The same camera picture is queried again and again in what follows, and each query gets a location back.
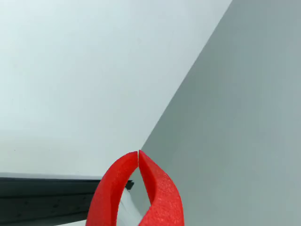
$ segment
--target white surface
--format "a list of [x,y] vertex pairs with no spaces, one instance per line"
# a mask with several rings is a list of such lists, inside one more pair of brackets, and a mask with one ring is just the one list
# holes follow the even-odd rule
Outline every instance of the white surface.
[[142,147],[230,0],[0,0],[0,171],[103,175]]

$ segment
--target gray wall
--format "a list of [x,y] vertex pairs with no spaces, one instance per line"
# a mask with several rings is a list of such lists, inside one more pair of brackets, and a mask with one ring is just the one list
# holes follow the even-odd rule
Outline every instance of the gray wall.
[[301,225],[300,7],[233,0],[145,143],[185,225]]

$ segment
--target white wall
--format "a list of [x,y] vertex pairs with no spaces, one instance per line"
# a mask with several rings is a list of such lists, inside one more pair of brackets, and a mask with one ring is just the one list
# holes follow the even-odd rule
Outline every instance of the white wall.
[[233,0],[143,146],[185,225],[301,225],[300,6]]
[[0,0],[0,172],[141,148],[230,0]]

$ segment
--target red foam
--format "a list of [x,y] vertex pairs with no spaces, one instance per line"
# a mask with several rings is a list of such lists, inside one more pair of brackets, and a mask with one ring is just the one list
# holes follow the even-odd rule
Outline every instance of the red foam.
[[138,167],[151,203],[139,226],[184,226],[179,192],[171,178],[144,152],[131,152],[114,162],[91,201],[86,226],[116,226],[124,187]]
[[138,152],[114,162],[101,179],[91,201],[86,226],[116,226],[123,189],[138,167]]
[[171,178],[143,151],[139,169],[151,203],[139,226],[184,226],[181,197]]

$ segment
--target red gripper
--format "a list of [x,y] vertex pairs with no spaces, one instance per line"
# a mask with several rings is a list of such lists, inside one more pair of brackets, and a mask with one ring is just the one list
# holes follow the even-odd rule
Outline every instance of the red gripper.
[[116,226],[123,189],[138,167],[151,203],[139,226],[184,226],[179,192],[171,178],[144,152],[128,153],[111,165],[91,201],[86,226]]

